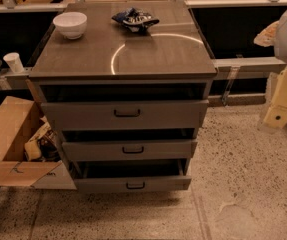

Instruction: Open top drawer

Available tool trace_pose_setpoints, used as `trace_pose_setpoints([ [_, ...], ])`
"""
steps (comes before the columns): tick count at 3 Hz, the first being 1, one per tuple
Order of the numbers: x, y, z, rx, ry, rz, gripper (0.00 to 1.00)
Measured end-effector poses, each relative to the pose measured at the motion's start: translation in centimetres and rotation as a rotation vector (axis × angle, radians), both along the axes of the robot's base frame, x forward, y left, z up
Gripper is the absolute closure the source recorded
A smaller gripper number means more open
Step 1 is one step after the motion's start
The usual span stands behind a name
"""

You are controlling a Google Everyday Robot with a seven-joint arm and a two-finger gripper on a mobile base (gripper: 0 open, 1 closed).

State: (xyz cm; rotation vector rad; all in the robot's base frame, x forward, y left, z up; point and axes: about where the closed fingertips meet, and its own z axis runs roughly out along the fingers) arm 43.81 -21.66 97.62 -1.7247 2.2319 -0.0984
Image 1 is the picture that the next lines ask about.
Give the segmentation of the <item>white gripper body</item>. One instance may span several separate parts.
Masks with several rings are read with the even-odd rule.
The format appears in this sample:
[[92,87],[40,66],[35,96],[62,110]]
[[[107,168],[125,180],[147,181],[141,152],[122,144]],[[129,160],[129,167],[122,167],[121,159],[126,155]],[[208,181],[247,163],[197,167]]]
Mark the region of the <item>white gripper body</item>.
[[280,74],[270,74],[265,98],[266,103],[260,114],[258,129],[275,133],[287,124],[287,66]]

